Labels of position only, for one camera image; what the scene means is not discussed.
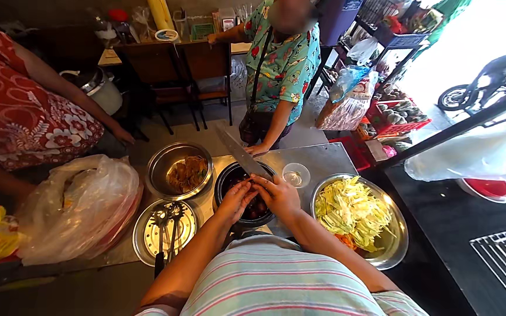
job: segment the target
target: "striped shirt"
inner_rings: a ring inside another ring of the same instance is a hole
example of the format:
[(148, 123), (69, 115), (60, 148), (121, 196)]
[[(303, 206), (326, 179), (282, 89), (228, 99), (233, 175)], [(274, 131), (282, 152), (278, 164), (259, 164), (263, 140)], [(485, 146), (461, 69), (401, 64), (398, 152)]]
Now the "striped shirt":
[[(138, 316), (172, 315), (164, 305)], [(272, 235), (233, 241), (204, 269), (181, 315), (427, 315), (401, 292), (370, 293), (337, 260)]]

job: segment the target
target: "motorcycle wheel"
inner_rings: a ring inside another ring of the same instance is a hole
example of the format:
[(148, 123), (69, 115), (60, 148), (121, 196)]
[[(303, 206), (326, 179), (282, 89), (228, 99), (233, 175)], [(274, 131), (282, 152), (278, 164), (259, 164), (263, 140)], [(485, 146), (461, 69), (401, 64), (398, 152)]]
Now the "motorcycle wheel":
[(463, 110), (467, 99), (462, 99), (462, 96), (467, 88), (467, 84), (460, 84), (446, 90), (440, 95), (437, 106), (443, 111)]

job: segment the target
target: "green basket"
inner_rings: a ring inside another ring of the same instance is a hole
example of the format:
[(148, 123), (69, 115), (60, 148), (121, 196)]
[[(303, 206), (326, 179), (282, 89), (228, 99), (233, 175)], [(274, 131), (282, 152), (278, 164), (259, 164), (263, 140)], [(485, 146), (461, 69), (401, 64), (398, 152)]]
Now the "green basket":
[(204, 23), (192, 26), (191, 40), (202, 40), (210, 34), (214, 34), (214, 24)]

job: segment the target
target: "knife blade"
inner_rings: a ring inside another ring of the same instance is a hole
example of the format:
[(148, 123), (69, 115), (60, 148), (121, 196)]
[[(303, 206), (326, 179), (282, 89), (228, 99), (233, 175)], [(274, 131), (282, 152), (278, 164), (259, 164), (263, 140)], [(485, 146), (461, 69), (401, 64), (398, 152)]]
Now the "knife blade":
[(251, 155), (241, 147), (241, 145), (225, 131), (224, 127), (217, 124), (216, 133), (220, 137), (221, 142), (228, 148), (228, 151), (239, 165), (245, 170), (247, 174), (256, 174), (262, 176), (269, 181), (273, 181), (273, 177), (261, 166), (258, 162), (251, 157)]

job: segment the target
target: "wall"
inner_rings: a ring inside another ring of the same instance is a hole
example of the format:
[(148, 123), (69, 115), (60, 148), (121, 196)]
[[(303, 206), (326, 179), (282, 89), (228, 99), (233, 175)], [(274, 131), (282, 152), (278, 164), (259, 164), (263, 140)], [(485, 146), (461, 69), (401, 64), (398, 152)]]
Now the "wall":
[[(183, 7), (189, 16), (208, 15), (219, 7), (238, 4), (257, 4), (260, 0), (167, 0), (171, 11)], [(131, 8), (147, 5), (146, 0), (0, 0), (0, 21), (21, 21), (27, 28), (47, 28), (87, 24), (87, 7), (96, 7), (106, 12), (111, 8)]]

